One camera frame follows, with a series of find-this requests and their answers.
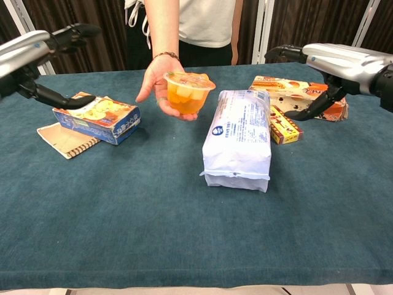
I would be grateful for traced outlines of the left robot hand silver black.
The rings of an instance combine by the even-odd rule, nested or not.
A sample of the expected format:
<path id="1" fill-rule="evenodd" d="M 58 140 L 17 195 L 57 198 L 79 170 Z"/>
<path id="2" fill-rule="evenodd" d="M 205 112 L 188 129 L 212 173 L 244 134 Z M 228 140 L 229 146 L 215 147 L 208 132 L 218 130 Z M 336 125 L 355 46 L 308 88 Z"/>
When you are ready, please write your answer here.
<path id="1" fill-rule="evenodd" d="M 1 98 L 17 92 L 25 98 L 59 109 L 79 109 L 91 103 L 93 95 L 65 98 L 58 92 L 35 83 L 38 66 L 61 53 L 75 52 L 86 38 L 101 32 L 96 25 L 75 23 L 56 32 L 35 30 L 1 45 Z"/>

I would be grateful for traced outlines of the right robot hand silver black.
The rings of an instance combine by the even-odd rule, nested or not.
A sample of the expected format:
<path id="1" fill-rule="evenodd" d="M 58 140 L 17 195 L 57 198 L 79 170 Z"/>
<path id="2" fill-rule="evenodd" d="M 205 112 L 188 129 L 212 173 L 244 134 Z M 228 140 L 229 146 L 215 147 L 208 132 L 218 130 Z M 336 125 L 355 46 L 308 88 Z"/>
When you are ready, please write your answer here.
<path id="1" fill-rule="evenodd" d="M 287 111 L 297 121 L 310 120 L 340 101 L 347 94 L 374 95 L 380 107 L 392 112 L 392 54 L 342 44 L 312 43 L 297 47 L 280 45 L 265 58 L 286 57 L 319 71 L 327 90 L 306 109 Z"/>

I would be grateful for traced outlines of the person's bare hand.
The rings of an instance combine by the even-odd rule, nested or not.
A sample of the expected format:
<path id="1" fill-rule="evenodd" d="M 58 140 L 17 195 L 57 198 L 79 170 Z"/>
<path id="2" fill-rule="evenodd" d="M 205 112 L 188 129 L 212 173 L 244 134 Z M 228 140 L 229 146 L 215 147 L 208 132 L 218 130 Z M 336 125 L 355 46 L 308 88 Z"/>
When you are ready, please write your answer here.
<path id="1" fill-rule="evenodd" d="M 163 77 L 167 72 L 184 72 L 180 61 L 172 52 L 163 52 L 152 60 L 144 73 L 136 102 L 142 103 L 148 99 L 151 92 L 154 92 L 157 104 L 163 113 L 181 120 L 196 120 L 198 114 L 181 114 L 169 105 L 167 100 L 168 84 Z"/>

